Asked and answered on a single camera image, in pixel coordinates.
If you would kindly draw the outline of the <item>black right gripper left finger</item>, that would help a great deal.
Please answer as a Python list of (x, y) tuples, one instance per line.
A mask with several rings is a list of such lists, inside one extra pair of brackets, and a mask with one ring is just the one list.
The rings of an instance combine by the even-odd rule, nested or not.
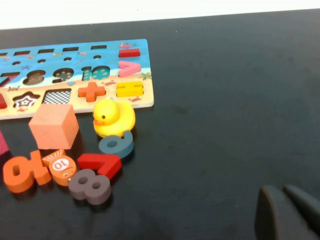
[(258, 240), (318, 239), (284, 190), (271, 185), (259, 189), (254, 229)]

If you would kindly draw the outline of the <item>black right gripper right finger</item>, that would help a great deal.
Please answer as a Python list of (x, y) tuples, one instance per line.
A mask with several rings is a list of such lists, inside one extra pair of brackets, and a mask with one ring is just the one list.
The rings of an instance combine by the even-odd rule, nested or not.
[(293, 202), (308, 225), (320, 234), (320, 201), (295, 185), (285, 185), (284, 193)]

